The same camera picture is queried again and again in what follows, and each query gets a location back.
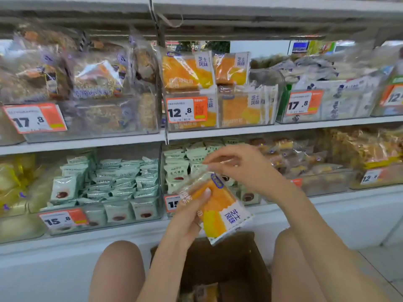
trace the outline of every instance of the hand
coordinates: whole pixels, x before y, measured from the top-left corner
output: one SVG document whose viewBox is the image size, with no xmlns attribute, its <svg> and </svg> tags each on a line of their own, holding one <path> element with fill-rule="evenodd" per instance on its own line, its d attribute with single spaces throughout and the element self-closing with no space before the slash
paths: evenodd
<svg viewBox="0 0 403 302">
<path fill-rule="evenodd" d="M 185 204 L 182 200 L 166 229 L 164 238 L 187 251 L 193 241 L 199 236 L 201 230 L 198 210 L 209 200 L 211 191 L 207 188 L 199 199 L 193 199 Z"/>
<path fill-rule="evenodd" d="M 227 145 L 207 155 L 203 163 L 209 171 L 231 177 L 274 202 L 281 198 L 279 191 L 295 188 L 255 146 Z"/>
</svg>

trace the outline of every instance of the bare thigh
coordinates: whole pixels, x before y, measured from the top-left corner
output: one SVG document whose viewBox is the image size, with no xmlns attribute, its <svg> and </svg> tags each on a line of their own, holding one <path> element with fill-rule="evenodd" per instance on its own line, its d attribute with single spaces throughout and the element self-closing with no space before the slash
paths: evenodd
<svg viewBox="0 0 403 302">
<path fill-rule="evenodd" d="M 139 248 L 127 241 L 110 244 L 99 257 L 89 287 L 89 302 L 135 302 L 145 279 Z"/>
<path fill-rule="evenodd" d="M 276 239 L 271 274 L 272 302 L 326 302 L 291 229 Z"/>
</svg>

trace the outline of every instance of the brown cardboard box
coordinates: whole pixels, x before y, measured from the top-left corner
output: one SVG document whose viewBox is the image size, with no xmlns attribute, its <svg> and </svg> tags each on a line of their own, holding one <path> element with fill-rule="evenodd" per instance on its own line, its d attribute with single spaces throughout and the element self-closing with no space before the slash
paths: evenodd
<svg viewBox="0 0 403 302">
<path fill-rule="evenodd" d="M 151 249 L 152 256 L 156 248 Z M 215 246 L 206 238 L 194 241 L 184 264 L 181 292 L 216 282 L 221 302 L 271 301 L 271 277 L 253 232 L 235 233 Z"/>
</svg>

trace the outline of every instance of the person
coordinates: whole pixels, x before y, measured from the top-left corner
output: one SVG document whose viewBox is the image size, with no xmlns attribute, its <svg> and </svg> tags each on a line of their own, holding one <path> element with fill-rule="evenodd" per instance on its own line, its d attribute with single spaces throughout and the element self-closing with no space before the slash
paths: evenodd
<svg viewBox="0 0 403 302">
<path fill-rule="evenodd" d="M 285 214 L 290 228 L 275 243 L 273 302 L 388 301 L 302 190 L 281 176 L 256 147 L 225 146 L 210 153 L 204 164 L 271 199 Z M 109 245 L 95 266 L 89 302 L 176 301 L 187 250 L 200 231 L 196 213 L 209 195 L 207 189 L 201 198 L 178 204 L 147 278 L 137 246 L 126 241 Z"/>
</svg>

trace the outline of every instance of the tile floor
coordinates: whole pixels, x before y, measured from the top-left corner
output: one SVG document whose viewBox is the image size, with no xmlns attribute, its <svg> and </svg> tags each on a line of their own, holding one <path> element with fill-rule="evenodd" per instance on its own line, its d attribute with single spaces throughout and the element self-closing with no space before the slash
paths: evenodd
<svg viewBox="0 0 403 302">
<path fill-rule="evenodd" d="M 403 243 L 358 250 L 363 270 L 385 290 L 391 302 L 403 302 Z"/>
</svg>

